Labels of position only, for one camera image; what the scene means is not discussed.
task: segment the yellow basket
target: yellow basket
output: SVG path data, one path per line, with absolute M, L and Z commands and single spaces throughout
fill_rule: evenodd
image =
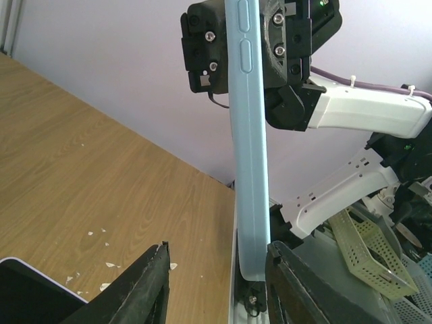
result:
M 356 213 L 344 209 L 329 222 L 350 272 L 390 300 L 419 292 L 380 228 L 369 220 L 356 222 L 348 211 Z

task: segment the light blue phone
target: light blue phone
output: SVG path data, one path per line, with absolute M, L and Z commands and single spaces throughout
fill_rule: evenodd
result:
M 248 281 L 265 281 L 270 220 L 259 0 L 225 0 L 225 16 L 240 270 Z

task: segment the wood grain surface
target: wood grain surface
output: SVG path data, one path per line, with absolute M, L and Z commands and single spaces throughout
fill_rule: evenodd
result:
M 167 322 L 227 323 L 233 213 L 230 189 L 0 55 L 0 259 L 91 300 L 167 240 Z

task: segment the wall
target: wall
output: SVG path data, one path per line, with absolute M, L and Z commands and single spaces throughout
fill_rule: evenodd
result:
M 313 57 L 341 76 L 432 90 L 427 0 L 341 0 L 344 25 Z M 192 94 L 180 44 L 190 0 L 25 1 L 15 58 L 222 182 L 228 111 Z M 226 97 L 219 99 L 226 102 Z M 271 196 L 287 201 L 344 164 L 365 132 L 268 129 Z

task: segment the purple cable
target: purple cable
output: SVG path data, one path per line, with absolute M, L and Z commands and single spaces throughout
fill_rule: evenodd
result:
M 340 84 L 343 84 L 346 86 L 351 85 L 350 79 L 341 78 L 340 76 L 336 76 L 336 75 L 331 74 L 329 72 L 323 71 L 317 67 L 311 66 L 310 71 L 318 74 L 319 76 L 323 76 L 324 78 L 333 80 L 334 82 L 337 82 L 337 83 L 340 83 Z M 369 89 L 369 90 L 394 92 L 394 93 L 398 93 L 400 95 L 409 95 L 411 93 L 410 90 L 402 89 L 402 88 L 396 88 L 395 86 L 383 86 L 380 84 L 372 84 L 372 83 L 359 82 L 359 81 L 356 81 L 354 83 L 354 86 L 357 88 L 363 88 L 363 89 Z M 425 91 L 414 90 L 413 95 L 425 98 L 429 101 L 432 101 L 432 94 L 427 93 Z

